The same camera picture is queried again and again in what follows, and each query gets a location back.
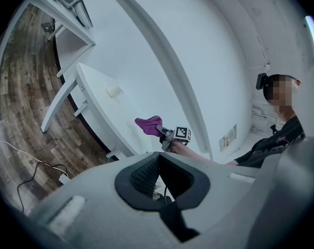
person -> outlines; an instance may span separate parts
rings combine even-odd
[[[268,77],[265,74],[261,84],[264,97],[274,107],[279,118],[286,123],[280,131],[267,139],[259,140],[249,152],[227,163],[229,165],[260,168],[265,157],[281,153],[290,144],[304,138],[302,126],[292,107],[292,96],[297,93],[301,81],[288,75],[277,74]],[[174,140],[172,145],[170,152],[197,160],[208,160],[184,146],[180,141]]]

white cup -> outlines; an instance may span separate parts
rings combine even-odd
[[[119,82],[114,82],[112,85],[106,87],[106,92],[111,98],[120,95],[123,91],[119,86]]]

purple object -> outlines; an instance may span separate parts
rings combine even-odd
[[[157,126],[163,125],[162,118],[159,117],[158,115],[152,116],[151,118],[149,118],[147,120],[144,120],[141,118],[136,118],[135,123],[139,127],[141,127],[144,134],[146,134],[146,135],[154,135],[154,136],[158,136],[158,137],[163,136],[163,134],[160,131],[158,131],[158,129],[156,128]]]

white wall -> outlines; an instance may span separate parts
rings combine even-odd
[[[270,63],[270,74],[304,77],[314,64],[313,45],[296,0],[211,0],[226,17],[246,56],[247,66]],[[256,76],[250,73],[253,99],[265,101],[254,88]]]
[[[246,138],[250,97],[242,50],[210,0],[135,0],[162,30],[194,89],[214,161],[223,161]],[[237,124],[237,139],[219,152],[219,139]]]

power cord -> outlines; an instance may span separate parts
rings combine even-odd
[[[65,165],[62,165],[62,164],[49,165],[49,164],[46,163],[46,162],[39,162],[39,163],[37,163],[37,165],[35,166],[35,171],[34,171],[34,174],[33,174],[32,178],[30,178],[29,180],[26,180],[26,181],[20,183],[20,184],[17,186],[17,192],[18,192],[18,196],[19,196],[19,199],[20,199],[21,207],[22,207],[21,213],[24,212],[24,206],[23,206],[22,199],[21,199],[21,196],[20,196],[19,187],[22,186],[22,185],[24,185],[24,184],[26,184],[26,183],[31,182],[31,181],[34,179],[34,177],[35,177],[35,175],[36,175],[36,172],[37,172],[37,167],[38,167],[40,164],[45,164],[45,165],[50,166],[50,167],[52,167],[52,168],[54,168],[55,166],[64,166],[65,169],[66,169],[66,171],[67,171],[66,166],[65,166]]]
[[[165,186],[165,190],[164,190],[164,205],[166,205],[166,190],[167,190],[167,186]]]
[[[17,150],[18,152],[27,154],[27,155],[29,155],[30,157],[32,157],[34,160],[38,161],[38,163],[37,163],[37,165],[36,165],[36,167],[35,167],[35,171],[34,171],[34,174],[33,174],[32,178],[29,179],[29,180],[27,180],[27,181],[24,181],[24,182],[20,183],[20,184],[17,186],[17,192],[18,192],[18,196],[19,196],[19,199],[20,199],[20,202],[21,202],[21,206],[22,206],[22,211],[21,211],[22,213],[24,212],[24,206],[23,206],[23,203],[22,203],[22,200],[21,200],[21,196],[20,196],[20,192],[19,192],[19,187],[22,186],[22,185],[24,185],[24,184],[26,184],[26,183],[31,182],[31,181],[34,179],[34,177],[35,177],[35,175],[36,175],[36,172],[37,172],[37,167],[38,167],[40,164],[44,164],[44,165],[49,166],[49,167],[51,167],[51,168],[53,168],[53,169],[55,169],[55,170],[58,170],[58,171],[64,173],[64,174],[67,176],[67,178],[69,178],[69,176],[68,176],[68,174],[67,174],[67,167],[66,167],[65,165],[63,165],[63,164],[50,165],[49,163],[47,163],[47,162],[45,162],[45,161],[41,161],[41,160],[36,159],[36,158],[35,158],[34,156],[32,156],[31,154],[29,154],[29,153],[27,153],[27,152],[25,152],[25,151],[22,151],[22,150],[20,150],[20,149],[18,149],[18,148],[16,148],[16,147],[14,147],[13,145],[11,145],[10,143],[8,143],[8,142],[6,142],[6,141],[0,140],[0,143],[7,144],[7,145],[9,145],[10,147],[12,147],[12,148],[14,148],[15,150]],[[58,169],[58,168],[56,168],[56,166],[63,166],[66,171],[63,171],[63,170],[61,170],[61,169]]]

